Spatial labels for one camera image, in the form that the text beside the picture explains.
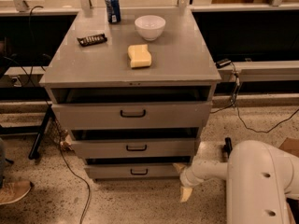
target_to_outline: blue can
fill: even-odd
[[[110,23],[121,21],[121,10],[119,0],[105,0],[107,7],[107,17]]]

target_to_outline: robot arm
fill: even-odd
[[[228,224],[289,224],[286,197],[299,199],[299,159],[259,141],[238,144],[228,163],[194,159],[175,165],[182,183],[181,200],[209,178],[226,180]]]

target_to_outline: sponge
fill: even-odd
[[[129,46],[128,55],[131,59],[131,68],[151,65],[151,55],[148,51],[148,44]]]

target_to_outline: brown shoe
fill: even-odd
[[[26,196],[31,187],[30,181],[3,183],[3,187],[0,189],[0,205],[17,202]]]

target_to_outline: drawer handle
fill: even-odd
[[[147,175],[148,172],[149,172],[149,169],[146,169],[146,170],[141,170],[141,171],[134,171],[132,168],[131,168],[131,175]]]
[[[129,146],[126,146],[127,148],[127,151],[129,152],[141,152],[141,151],[145,151],[148,149],[148,146],[147,145],[144,145],[144,147],[129,147]]]
[[[144,109],[142,112],[125,112],[121,110],[121,116],[123,118],[142,118],[145,117],[147,111]]]

